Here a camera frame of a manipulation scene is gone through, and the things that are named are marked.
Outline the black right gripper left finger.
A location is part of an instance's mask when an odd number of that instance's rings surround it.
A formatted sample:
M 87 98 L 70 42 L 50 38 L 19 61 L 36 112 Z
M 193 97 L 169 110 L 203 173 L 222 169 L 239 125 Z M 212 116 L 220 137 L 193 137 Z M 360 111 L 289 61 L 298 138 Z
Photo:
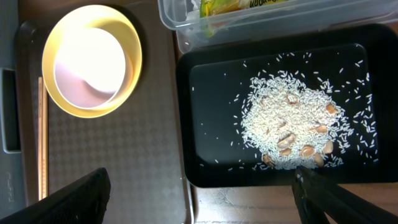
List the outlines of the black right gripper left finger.
M 111 182 L 102 167 L 8 217 L 3 224 L 102 224 L 109 202 Z

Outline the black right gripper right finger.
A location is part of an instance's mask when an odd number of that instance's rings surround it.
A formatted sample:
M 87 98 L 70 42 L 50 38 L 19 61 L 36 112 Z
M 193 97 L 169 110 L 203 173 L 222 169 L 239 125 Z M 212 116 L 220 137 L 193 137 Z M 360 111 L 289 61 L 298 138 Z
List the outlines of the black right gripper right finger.
M 388 212 L 316 172 L 300 166 L 292 183 L 295 204 L 302 223 L 397 223 Z

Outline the wooden chopstick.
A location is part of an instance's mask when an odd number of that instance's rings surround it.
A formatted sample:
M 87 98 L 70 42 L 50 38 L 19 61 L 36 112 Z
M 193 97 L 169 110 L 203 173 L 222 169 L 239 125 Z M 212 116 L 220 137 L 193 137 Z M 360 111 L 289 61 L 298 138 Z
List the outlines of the wooden chopstick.
M 43 190 L 42 190 L 42 90 L 43 90 L 43 80 L 42 77 L 38 78 L 38 178 L 39 178 L 39 201 L 42 200 Z
M 46 88 L 42 93 L 42 140 L 43 140 L 43 198 L 49 195 L 49 162 L 48 162 L 48 96 Z

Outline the white bowl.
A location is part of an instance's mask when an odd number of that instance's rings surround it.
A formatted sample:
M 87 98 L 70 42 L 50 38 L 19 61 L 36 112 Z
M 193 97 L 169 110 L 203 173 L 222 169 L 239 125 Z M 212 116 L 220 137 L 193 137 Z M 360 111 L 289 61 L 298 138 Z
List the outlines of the white bowl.
M 131 79 L 121 43 L 109 32 L 86 28 L 68 34 L 55 58 L 54 78 L 71 105 L 99 109 L 118 100 Z

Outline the yellow plate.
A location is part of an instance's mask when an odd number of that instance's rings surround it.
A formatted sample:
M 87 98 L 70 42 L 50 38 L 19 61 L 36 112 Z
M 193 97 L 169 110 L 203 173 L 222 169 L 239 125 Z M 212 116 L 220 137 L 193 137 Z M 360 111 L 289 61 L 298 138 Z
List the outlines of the yellow plate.
M 57 89 L 54 78 L 55 58 L 68 34 L 86 28 L 99 28 L 109 32 L 121 43 L 131 66 L 131 79 L 116 102 L 104 108 L 86 110 L 68 103 Z M 135 89 L 142 70 L 142 46 L 132 22 L 119 10 L 105 5 L 88 5 L 72 10 L 62 17 L 47 37 L 42 54 L 42 76 L 53 101 L 65 112 L 80 118 L 104 116 L 121 106 Z

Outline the green yellow snack wrapper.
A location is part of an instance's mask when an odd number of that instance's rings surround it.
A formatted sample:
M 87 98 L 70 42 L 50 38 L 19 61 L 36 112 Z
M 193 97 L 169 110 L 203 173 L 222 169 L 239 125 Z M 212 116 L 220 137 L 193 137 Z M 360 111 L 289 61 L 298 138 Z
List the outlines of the green yellow snack wrapper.
M 253 7 L 286 2 L 288 0 L 202 0 L 200 5 L 200 17 L 211 17 L 228 12 L 241 11 Z M 226 26 L 231 22 L 218 22 L 202 26 L 205 37 L 210 38 L 218 31 L 218 29 Z

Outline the white tissue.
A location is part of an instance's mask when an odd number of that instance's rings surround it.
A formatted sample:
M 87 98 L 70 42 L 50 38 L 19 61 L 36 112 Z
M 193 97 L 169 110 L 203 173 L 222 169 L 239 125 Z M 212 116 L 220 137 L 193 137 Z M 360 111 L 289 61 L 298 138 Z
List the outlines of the white tissue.
M 198 11 L 201 6 L 201 0 L 186 0 L 187 12 Z

